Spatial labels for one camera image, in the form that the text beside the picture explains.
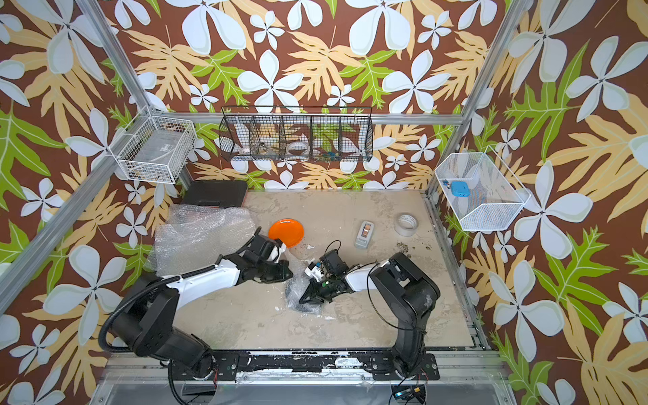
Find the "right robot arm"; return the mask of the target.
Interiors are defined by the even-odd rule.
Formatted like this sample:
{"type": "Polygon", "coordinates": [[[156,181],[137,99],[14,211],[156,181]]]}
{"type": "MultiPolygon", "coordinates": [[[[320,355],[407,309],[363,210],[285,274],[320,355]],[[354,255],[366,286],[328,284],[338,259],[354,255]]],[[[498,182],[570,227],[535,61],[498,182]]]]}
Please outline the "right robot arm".
{"type": "Polygon", "coordinates": [[[302,305],[331,303],[339,295],[376,290],[396,317],[385,321],[398,331],[387,358],[386,373],[409,378],[422,371],[427,322],[440,298],[440,289],[410,258],[398,252],[382,263],[348,266],[337,249],[321,256],[305,269],[309,283],[301,295],[302,305]]]}

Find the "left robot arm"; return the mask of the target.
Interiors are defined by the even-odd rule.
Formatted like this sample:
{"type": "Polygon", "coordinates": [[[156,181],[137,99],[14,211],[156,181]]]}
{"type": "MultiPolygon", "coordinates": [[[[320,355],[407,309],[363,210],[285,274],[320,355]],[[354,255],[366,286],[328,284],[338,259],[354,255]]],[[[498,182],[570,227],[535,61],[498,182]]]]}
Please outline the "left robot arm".
{"type": "Polygon", "coordinates": [[[128,290],[98,335],[108,353],[134,353],[179,365],[193,377],[215,369],[213,350],[202,339],[174,327],[177,310],[194,300],[248,281],[283,283],[293,277],[282,256],[285,243],[257,231],[241,248],[215,263],[175,276],[148,275],[128,290]]]}

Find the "bubble wrap pile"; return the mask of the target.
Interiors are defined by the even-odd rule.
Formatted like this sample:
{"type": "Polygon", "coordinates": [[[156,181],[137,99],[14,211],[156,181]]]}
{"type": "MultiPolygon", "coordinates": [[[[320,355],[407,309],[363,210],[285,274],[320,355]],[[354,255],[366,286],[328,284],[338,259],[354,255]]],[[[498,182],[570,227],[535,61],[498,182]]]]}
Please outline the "bubble wrap pile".
{"type": "Polygon", "coordinates": [[[243,246],[257,227],[258,219],[249,209],[175,204],[155,231],[146,268],[159,276],[204,268],[243,246]]]}

